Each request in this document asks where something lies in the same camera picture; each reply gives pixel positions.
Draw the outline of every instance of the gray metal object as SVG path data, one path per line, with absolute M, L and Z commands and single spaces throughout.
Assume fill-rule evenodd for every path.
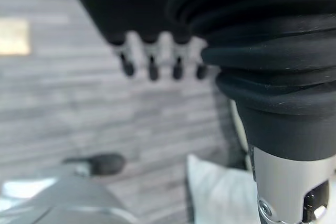
M 272 211 L 269 209 L 268 205 L 262 200 L 259 201 L 259 207 L 267 216 L 272 216 Z
M 107 189 L 90 181 L 87 163 L 61 165 L 4 183 L 1 224 L 134 224 Z
M 253 152 L 258 201 L 263 202 L 259 204 L 261 216 L 268 224 L 301 223 L 305 195 L 332 176 L 336 156 L 299 162 L 270 155 L 255 147 Z M 264 211 L 264 206 L 271 215 L 266 214 L 268 210 Z

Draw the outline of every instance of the black fabric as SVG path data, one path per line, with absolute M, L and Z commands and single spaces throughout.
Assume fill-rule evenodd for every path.
M 336 154 L 336 0 L 81 1 L 110 43 L 127 30 L 206 39 L 250 144 L 300 161 Z
M 205 38 L 249 143 L 299 161 L 336 154 L 336 0 L 168 0 Z
M 164 15 L 161 0 L 80 0 L 104 38 L 112 44 L 125 40 L 135 30 L 146 42 L 156 41 L 161 31 L 171 31 L 177 42 L 186 43 L 186 27 L 173 24 Z

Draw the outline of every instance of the wooden floor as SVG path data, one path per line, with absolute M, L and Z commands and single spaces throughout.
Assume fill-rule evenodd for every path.
M 241 159 L 227 99 L 213 77 L 194 78 L 193 63 L 181 82 L 169 67 L 157 83 L 144 68 L 126 78 L 76 0 L 0 0 L 0 17 L 28 20 L 33 50 L 0 57 L 0 180 L 69 156 L 119 152 L 126 169 L 100 181 L 143 223 L 186 223 L 186 155 Z M 196 58 L 200 46 L 192 45 Z M 162 47 L 168 59 L 168 37 Z

